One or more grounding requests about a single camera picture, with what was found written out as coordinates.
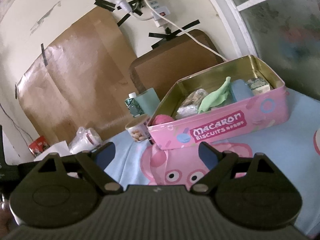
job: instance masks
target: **wall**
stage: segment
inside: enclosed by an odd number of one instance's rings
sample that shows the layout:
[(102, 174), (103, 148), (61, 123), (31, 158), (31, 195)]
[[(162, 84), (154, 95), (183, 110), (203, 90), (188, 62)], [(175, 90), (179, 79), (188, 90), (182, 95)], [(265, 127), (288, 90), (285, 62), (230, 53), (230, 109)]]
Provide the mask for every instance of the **wall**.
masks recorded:
[[(9, 108), (9, 102), (4, 97), (4, 93), (0, 87), (0, 103), (6, 113), (17, 122), (13, 112)], [(0, 124), (2, 125), (4, 154), (7, 164), (18, 164), (20, 162), (30, 162), (33, 160), (29, 148), (22, 138), (22, 135), (14, 127), (13, 122), (4, 114), (0, 108)]]
[[(94, 8), (94, 1), (16, 0), (0, 24), (0, 86), (8, 101), (8, 108), (33, 139), (38, 134), (14, 97), (14, 85), (40, 55), (40, 44), (48, 46), (72, 23)], [(164, 1), (172, 13), (170, 20), (184, 26), (199, 19), (201, 24), (196, 28), (209, 35), (218, 51), (228, 59), (237, 57), (228, 33), (209, 0)], [(114, 15), (116, 19), (120, 19), (124, 12), (115, 11)], [(162, 31), (152, 21), (138, 22), (133, 17), (120, 29), (138, 57), (151, 50), (151, 45), (158, 41), (156, 38), (149, 38), (148, 33)], [(14, 130), (8, 130), (8, 138), (14, 141)]]

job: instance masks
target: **small cup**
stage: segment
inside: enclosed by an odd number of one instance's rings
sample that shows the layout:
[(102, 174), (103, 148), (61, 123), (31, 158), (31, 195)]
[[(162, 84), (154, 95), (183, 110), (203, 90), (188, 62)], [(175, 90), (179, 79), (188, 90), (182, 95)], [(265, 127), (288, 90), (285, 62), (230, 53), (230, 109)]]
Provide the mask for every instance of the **small cup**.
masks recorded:
[(102, 144), (100, 136), (94, 129), (89, 128), (84, 131), (82, 138), (72, 146), (70, 153), (77, 154), (85, 150), (91, 151), (100, 144)]
[(47, 143), (45, 137), (40, 136), (37, 140), (29, 145), (29, 150), (34, 157), (37, 157), (49, 147), (50, 145)]
[(147, 114), (142, 114), (125, 126), (135, 142), (142, 142), (151, 137), (147, 128), (149, 120), (150, 117)]

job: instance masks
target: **light blue fabric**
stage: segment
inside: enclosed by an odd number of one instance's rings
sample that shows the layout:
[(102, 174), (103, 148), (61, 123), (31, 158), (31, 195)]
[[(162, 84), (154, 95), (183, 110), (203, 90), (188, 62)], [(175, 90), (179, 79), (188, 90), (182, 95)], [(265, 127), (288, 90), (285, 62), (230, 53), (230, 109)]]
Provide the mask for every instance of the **light blue fabric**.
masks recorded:
[(224, 142), (246, 143), (253, 153), (263, 152), (277, 165), (302, 196), (295, 225), (308, 234), (320, 223), (320, 156), (313, 144), (320, 128), (320, 102), (291, 89), (288, 92), (291, 116), (287, 122)]
[[(320, 223), (320, 156), (313, 144), (314, 133), (320, 128), (320, 102), (288, 91), (291, 116), (287, 122), (220, 142), (246, 143), (254, 153), (264, 152), (279, 167), (302, 196), (296, 227), (307, 234)], [(105, 171), (123, 187), (148, 184), (140, 170), (140, 158), (150, 143), (135, 143), (127, 131), (110, 141), (116, 144), (116, 156)]]
[(140, 169), (140, 159), (145, 149), (151, 145), (149, 141), (136, 143), (127, 131), (108, 141), (116, 145), (116, 156), (104, 171), (124, 189), (130, 184), (147, 185), (150, 181)]

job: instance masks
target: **brown box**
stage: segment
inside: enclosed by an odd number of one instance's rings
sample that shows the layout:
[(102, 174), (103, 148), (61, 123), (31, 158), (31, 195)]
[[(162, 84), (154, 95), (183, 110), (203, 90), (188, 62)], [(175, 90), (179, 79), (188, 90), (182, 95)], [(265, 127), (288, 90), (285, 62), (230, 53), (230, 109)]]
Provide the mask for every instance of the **brown box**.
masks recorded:
[[(189, 33), (217, 51), (204, 32)], [(161, 100), (177, 80), (220, 63), (220, 57), (183, 34), (137, 58), (130, 66), (130, 76), (139, 93), (153, 87)]]
[(50, 145), (69, 143), (79, 126), (103, 140), (132, 120), (124, 100), (136, 89), (129, 66), (136, 55), (112, 13), (96, 7), (65, 30), (17, 85), (19, 103)]

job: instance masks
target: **plastic bag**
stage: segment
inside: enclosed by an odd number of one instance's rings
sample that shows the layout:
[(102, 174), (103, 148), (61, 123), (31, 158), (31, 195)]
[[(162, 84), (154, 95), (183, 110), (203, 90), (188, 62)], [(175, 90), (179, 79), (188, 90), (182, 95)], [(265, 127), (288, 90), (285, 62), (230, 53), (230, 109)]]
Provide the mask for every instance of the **plastic bag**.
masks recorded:
[(204, 89), (198, 89), (192, 92), (181, 104), (177, 110), (176, 119), (182, 119), (194, 114), (198, 114), (199, 106), (202, 100), (208, 95)]
[(77, 154), (82, 151), (91, 151), (95, 147), (102, 144), (102, 140), (98, 133), (93, 129), (85, 129), (79, 127), (76, 137), (68, 145), (70, 153)]

